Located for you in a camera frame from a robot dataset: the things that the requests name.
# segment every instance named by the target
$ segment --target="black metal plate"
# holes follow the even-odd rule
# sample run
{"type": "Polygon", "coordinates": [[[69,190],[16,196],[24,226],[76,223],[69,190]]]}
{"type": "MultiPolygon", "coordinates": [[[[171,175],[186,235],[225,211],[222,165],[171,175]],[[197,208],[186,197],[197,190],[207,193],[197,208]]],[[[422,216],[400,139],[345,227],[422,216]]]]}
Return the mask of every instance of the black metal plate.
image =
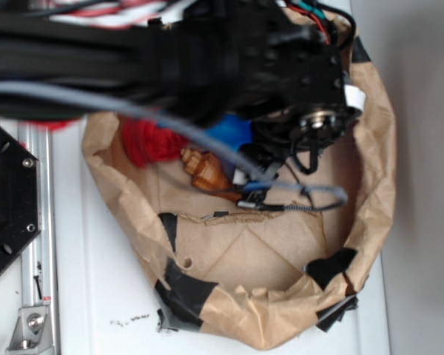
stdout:
{"type": "Polygon", "coordinates": [[[37,165],[0,127],[0,275],[39,233],[37,165]]]}

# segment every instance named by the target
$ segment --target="screw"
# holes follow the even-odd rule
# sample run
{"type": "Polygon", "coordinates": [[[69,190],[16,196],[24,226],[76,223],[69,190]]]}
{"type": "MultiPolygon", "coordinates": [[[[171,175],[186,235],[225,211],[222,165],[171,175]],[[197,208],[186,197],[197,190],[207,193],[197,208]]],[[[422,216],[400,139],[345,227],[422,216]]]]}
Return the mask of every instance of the screw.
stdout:
{"type": "Polygon", "coordinates": [[[331,63],[331,65],[335,65],[337,63],[339,63],[337,57],[335,55],[333,55],[330,59],[329,62],[331,63]]]}
{"type": "Polygon", "coordinates": [[[20,341],[20,349],[28,349],[31,347],[31,340],[23,339],[20,341]]]}
{"type": "Polygon", "coordinates": [[[40,314],[33,313],[28,317],[28,326],[33,330],[38,330],[39,327],[42,328],[43,324],[44,324],[44,318],[40,314]]]}
{"type": "Polygon", "coordinates": [[[343,84],[342,79],[337,78],[334,80],[334,87],[336,89],[340,89],[342,87],[342,84],[343,84]]]}
{"type": "Polygon", "coordinates": [[[324,125],[324,122],[322,122],[322,121],[318,121],[318,122],[314,122],[314,123],[312,123],[311,127],[312,127],[313,129],[319,129],[319,128],[321,128],[323,125],[324,125]]]}
{"type": "Polygon", "coordinates": [[[35,165],[35,162],[33,161],[33,159],[27,158],[27,159],[23,160],[23,166],[25,168],[31,168],[33,165],[35,165]]]}

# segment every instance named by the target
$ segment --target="wire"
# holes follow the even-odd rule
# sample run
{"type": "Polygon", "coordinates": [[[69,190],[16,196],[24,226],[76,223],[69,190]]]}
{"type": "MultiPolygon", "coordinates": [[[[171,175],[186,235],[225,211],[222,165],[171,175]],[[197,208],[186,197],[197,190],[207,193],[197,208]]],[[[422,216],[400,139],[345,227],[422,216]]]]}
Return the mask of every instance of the wire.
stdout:
{"type": "Polygon", "coordinates": [[[324,13],[317,9],[316,7],[312,6],[312,5],[308,5],[306,4],[303,0],[300,0],[297,5],[301,8],[304,9],[306,11],[309,11],[310,13],[315,14],[318,18],[320,18],[321,20],[325,20],[326,19],[326,15],[324,15],[324,13]]]}
{"type": "Polygon", "coordinates": [[[151,4],[154,2],[159,2],[158,0],[137,0],[137,1],[123,1],[121,6],[116,7],[105,7],[100,9],[88,9],[88,10],[77,10],[69,13],[69,16],[75,17],[99,17],[105,15],[113,15],[119,13],[122,10],[130,9],[133,7],[143,6],[151,4]]]}
{"type": "Polygon", "coordinates": [[[317,3],[317,7],[320,8],[321,10],[330,11],[331,13],[336,13],[336,14],[344,17],[350,23],[349,36],[339,46],[339,49],[343,50],[344,48],[349,46],[354,41],[355,33],[357,32],[357,23],[355,22],[354,18],[352,16],[350,16],[350,14],[346,13],[345,11],[336,9],[335,7],[330,7],[325,4],[317,3]]]}
{"type": "Polygon", "coordinates": [[[291,10],[297,12],[297,13],[300,13],[301,15],[307,16],[312,21],[314,21],[315,24],[317,25],[317,28],[319,28],[319,31],[321,31],[324,34],[324,36],[326,38],[326,43],[329,44],[329,37],[327,36],[327,31],[324,28],[323,24],[320,22],[320,19],[315,14],[310,13],[307,10],[301,9],[300,7],[298,7],[298,6],[294,5],[293,3],[289,2],[289,0],[285,0],[285,4],[286,4],[286,6],[289,9],[291,9],[291,10]]]}
{"type": "Polygon", "coordinates": [[[149,118],[170,128],[173,132],[185,136],[219,157],[223,157],[230,163],[239,166],[243,171],[249,173],[256,180],[265,183],[266,187],[288,189],[298,192],[328,192],[335,196],[341,204],[345,204],[348,199],[345,191],[339,187],[305,186],[301,183],[286,183],[273,180],[259,170],[257,165],[245,155],[234,152],[232,148],[225,143],[209,137],[205,131],[194,126],[187,120],[165,112],[155,112],[147,106],[135,105],[128,100],[101,95],[94,92],[86,92],[79,89],[60,87],[53,84],[29,81],[0,81],[0,95],[19,96],[39,101],[51,101],[65,106],[79,107],[92,112],[120,112],[123,115],[128,115],[135,119],[149,118]]]}
{"type": "Polygon", "coordinates": [[[48,17],[53,15],[63,15],[65,13],[71,13],[72,11],[84,9],[85,7],[89,7],[92,5],[103,4],[105,2],[118,2],[118,0],[86,0],[81,1],[76,4],[71,4],[62,7],[54,7],[49,10],[44,11],[33,11],[29,13],[25,13],[25,17],[48,17]]]}

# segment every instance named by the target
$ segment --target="brown seashell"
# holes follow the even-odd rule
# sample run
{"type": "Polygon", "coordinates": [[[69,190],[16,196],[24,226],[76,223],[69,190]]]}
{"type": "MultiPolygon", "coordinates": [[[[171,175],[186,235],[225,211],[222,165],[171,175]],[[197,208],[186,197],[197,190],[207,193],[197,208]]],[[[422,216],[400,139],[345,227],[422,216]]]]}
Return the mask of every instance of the brown seashell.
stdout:
{"type": "MultiPolygon", "coordinates": [[[[181,150],[181,159],[185,170],[192,175],[192,185],[199,189],[225,190],[234,187],[225,174],[221,161],[212,153],[200,153],[197,150],[185,148],[181,150]]],[[[214,196],[237,202],[242,195],[236,192],[216,192],[214,196]]]]}

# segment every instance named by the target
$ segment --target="white wall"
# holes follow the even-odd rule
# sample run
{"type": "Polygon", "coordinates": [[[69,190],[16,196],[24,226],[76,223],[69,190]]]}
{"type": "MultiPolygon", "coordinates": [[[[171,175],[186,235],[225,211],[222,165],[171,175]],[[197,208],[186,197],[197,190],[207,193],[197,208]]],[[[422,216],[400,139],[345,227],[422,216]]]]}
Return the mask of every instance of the white wall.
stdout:
{"type": "Polygon", "coordinates": [[[397,213],[383,249],[391,350],[444,354],[444,0],[352,0],[398,117],[397,213]]]}

